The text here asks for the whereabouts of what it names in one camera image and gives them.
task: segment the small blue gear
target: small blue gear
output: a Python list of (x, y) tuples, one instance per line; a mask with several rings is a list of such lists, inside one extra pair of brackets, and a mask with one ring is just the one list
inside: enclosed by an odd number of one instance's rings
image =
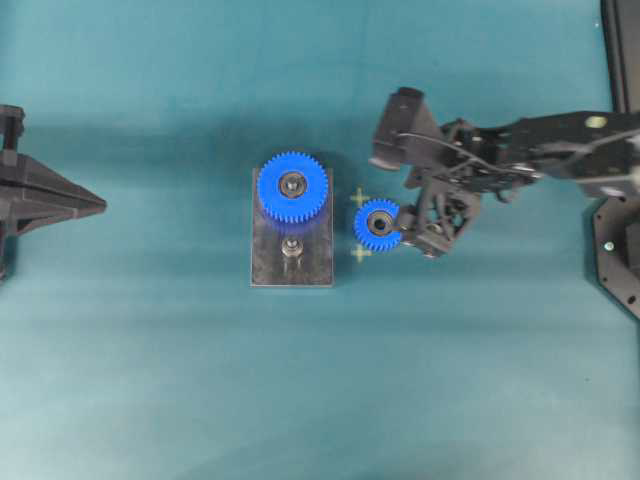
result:
[(386, 218), (390, 217), (395, 220), (399, 209), (398, 205), (392, 201), (380, 198), (365, 203), (356, 213), (353, 222), (358, 241), (374, 252), (385, 252), (395, 248), (402, 240), (402, 234), (391, 230), (391, 225), (385, 225), (384, 228), (374, 233), (375, 226), (371, 225), (370, 217), (371, 215), (387, 214)]
[[(304, 181), (303, 191), (295, 198), (282, 189), (286, 175), (297, 174)], [(280, 153), (260, 170), (258, 197), (271, 218), (284, 223), (303, 223), (318, 214), (327, 201), (329, 179), (313, 157), (300, 152)]]

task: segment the teal table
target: teal table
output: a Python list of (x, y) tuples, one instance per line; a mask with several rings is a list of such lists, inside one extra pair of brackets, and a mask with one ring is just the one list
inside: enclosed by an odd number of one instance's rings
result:
[[(398, 86), (440, 122), (610, 109), (597, 0), (0, 0), (25, 153), (109, 201), (21, 238), (0, 289), (3, 480), (640, 475), (637, 324), (589, 201), (487, 198), (437, 262), (352, 255)], [(336, 284), (249, 288), (251, 169), (335, 172)]]

